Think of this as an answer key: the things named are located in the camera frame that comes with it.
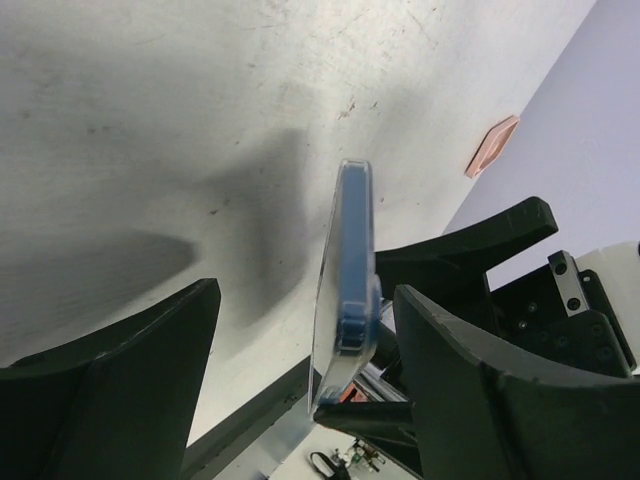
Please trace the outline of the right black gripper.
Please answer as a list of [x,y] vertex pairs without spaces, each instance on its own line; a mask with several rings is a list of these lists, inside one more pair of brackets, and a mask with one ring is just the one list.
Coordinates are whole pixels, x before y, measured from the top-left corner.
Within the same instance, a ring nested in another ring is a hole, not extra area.
[[437,305],[553,362],[621,379],[631,373],[620,327],[588,297],[595,279],[566,253],[491,291],[486,272],[558,231],[539,197],[452,233],[376,253],[382,296],[409,285]]

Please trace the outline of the blue phone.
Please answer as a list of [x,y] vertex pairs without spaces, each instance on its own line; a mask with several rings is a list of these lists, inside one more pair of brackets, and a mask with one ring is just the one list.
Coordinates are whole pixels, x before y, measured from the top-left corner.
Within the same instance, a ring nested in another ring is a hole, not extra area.
[[337,404],[372,359],[381,319],[369,162],[341,163],[321,262],[310,356],[308,412]]

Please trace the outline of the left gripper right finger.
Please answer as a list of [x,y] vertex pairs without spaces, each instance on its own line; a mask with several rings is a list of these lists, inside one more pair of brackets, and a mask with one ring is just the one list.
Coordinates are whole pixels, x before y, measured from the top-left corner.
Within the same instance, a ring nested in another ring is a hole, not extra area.
[[635,479],[639,384],[529,353],[412,287],[393,300],[428,479]]

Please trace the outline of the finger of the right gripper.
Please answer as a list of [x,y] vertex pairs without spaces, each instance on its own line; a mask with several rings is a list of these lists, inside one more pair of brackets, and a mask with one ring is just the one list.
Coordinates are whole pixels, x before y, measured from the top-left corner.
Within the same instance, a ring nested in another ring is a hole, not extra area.
[[416,443],[409,402],[358,402],[321,405],[314,421],[323,427],[361,439],[398,445]]

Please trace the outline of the pink phone case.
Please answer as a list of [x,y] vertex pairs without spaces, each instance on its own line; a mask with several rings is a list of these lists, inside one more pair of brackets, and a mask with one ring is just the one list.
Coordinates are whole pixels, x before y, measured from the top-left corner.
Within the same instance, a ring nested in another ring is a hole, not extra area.
[[467,178],[480,175],[501,155],[519,122],[518,116],[511,115],[489,129],[465,169]]

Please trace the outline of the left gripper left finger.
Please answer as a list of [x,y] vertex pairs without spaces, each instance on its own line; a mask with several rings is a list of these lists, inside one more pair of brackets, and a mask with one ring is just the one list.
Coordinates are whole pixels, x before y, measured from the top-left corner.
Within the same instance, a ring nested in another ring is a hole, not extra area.
[[5,479],[175,479],[221,292],[199,280],[1,371]]

